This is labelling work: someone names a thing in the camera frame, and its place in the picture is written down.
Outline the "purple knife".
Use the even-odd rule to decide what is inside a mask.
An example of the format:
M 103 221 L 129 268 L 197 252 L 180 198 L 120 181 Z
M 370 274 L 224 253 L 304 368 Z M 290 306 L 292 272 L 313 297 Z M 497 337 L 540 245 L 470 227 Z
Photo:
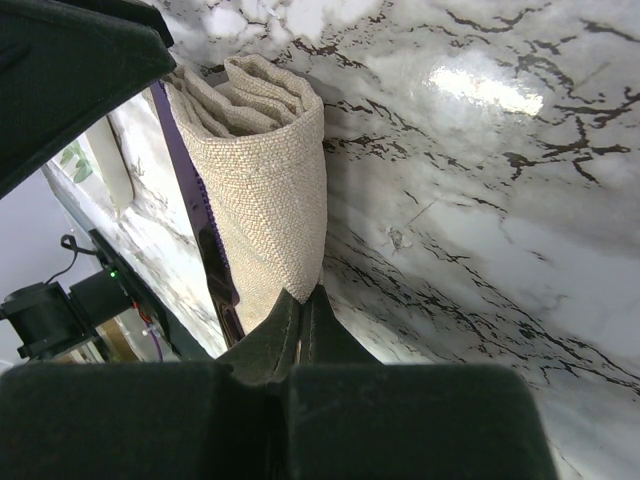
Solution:
M 242 340 L 244 331 L 235 306 L 239 297 L 217 231 L 206 187 L 195 168 L 173 117 L 168 96 L 157 81 L 150 87 L 187 216 L 203 262 L 206 284 L 228 348 Z

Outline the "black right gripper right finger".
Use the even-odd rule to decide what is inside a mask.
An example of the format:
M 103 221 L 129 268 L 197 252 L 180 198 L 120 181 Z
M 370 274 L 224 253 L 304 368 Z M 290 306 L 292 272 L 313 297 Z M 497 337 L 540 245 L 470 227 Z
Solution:
M 490 364 L 377 361 L 323 287 L 304 307 L 287 381 L 293 479 L 553 479 L 528 386 Z

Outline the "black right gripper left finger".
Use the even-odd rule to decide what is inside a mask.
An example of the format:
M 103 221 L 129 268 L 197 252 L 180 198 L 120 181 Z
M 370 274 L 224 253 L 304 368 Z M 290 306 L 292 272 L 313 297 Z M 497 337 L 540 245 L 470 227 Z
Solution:
M 216 361 L 38 362 L 1 378 L 5 479 L 295 479 L 288 342 L 301 306 Z

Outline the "beige cloth napkin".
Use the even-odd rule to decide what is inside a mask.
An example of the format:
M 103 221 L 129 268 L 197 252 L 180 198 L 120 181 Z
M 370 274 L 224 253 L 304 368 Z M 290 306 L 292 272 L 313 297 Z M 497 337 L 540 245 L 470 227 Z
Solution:
M 224 69 L 228 79 L 217 86 L 183 66 L 163 85 L 250 333 L 281 292 L 303 303 L 322 280 L 324 105 L 304 78 L 258 54 L 229 57 Z

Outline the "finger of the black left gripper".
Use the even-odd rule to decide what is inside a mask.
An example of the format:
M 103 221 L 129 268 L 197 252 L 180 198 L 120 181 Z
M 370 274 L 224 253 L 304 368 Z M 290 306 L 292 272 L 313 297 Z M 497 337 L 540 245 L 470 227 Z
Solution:
M 1 3 L 1 193 L 176 65 L 143 1 Z

